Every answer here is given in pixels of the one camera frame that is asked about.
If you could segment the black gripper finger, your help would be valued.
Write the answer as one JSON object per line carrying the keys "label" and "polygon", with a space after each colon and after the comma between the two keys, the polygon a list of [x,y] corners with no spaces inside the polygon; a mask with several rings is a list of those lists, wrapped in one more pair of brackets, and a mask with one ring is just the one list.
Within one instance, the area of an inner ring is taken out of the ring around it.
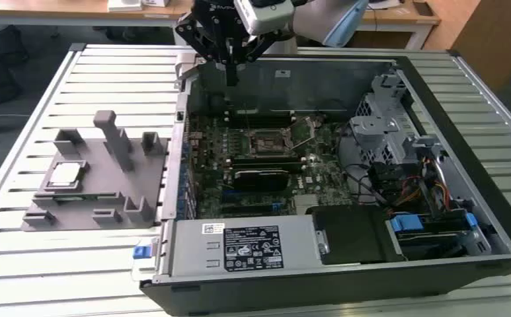
{"label": "black gripper finger", "polygon": [[205,60],[219,65],[221,70],[225,72],[226,85],[233,86],[233,56],[230,53],[233,47],[229,45],[229,38],[218,34],[215,39],[209,39],[191,13],[182,16],[175,31]]}
{"label": "black gripper finger", "polygon": [[233,86],[239,81],[237,66],[254,62],[281,37],[282,31],[274,30],[246,42],[241,38],[233,39]]}

